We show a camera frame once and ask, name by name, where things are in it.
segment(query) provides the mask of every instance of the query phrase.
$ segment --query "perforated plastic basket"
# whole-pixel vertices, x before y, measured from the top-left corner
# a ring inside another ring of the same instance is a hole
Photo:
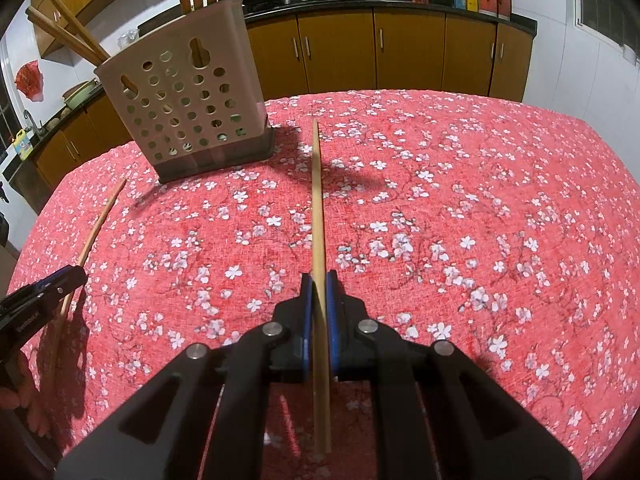
[[[273,153],[242,0],[222,0],[167,23],[95,74],[160,182]],[[127,79],[137,92],[123,90]]]

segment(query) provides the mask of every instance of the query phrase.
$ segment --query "tablecloth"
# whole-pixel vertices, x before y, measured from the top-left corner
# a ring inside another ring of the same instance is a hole
[[[639,188],[581,120],[501,100],[359,91],[267,103],[265,162],[158,183],[135,143],[67,175],[12,289],[73,263],[128,178],[85,266],[63,341],[56,438],[82,440],[191,342],[237,341],[311,266],[318,118],[327,267],[406,339],[449,339],[575,456],[586,476],[640,402]],[[38,375],[39,336],[27,345]],[[308,388],[278,386],[265,478],[373,478],[369,391],[332,391],[334,452],[312,452]]]

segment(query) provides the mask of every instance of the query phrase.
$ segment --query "silver bolt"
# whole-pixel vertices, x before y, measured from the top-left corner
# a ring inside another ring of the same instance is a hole
[[[202,343],[194,343],[187,346],[187,357],[189,359],[201,359],[205,355],[207,355],[207,350],[207,345],[203,345]]]
[[[363,319],[358,323],[358,330],[364,334],[373,334],[378,329],[378,324],[372,319]]]
[[[270,321],[262,326],[264,335],[273,336],[282,332],[282,325],[277,321]]]
[[[436,341],[433,345],[433,349],[436,351],[436,354],[442,356],[450,356],[453,354],[453,351],[456,349],[449,341]]]

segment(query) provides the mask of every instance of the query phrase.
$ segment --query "table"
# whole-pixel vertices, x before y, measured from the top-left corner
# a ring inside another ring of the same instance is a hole
[[[158,184],[131,142],[69,174],[12,289],[85,266],[65,333],[56,437],[72,446],[191,342],[237,341],[311,266],[312,119],[322,131],[327,267],[407,339],[448,338],[578,457],[585,476],[640,401],[639,188],[583,121],[430,91],[267,104],[271,160]],[[37,376],[39,336],[26,347]],[[273,389],[265,478],[371,478],[368,389],[332,391],[334,449],[312,453],[310,390]]]

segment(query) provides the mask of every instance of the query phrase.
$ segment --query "red plastic bag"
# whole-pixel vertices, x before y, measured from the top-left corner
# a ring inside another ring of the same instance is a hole
[[[38,60],[30,61],[20,67],[15,76],[15,85],[31,101],[43,101],[42,87],[44,78],[38,68]]]

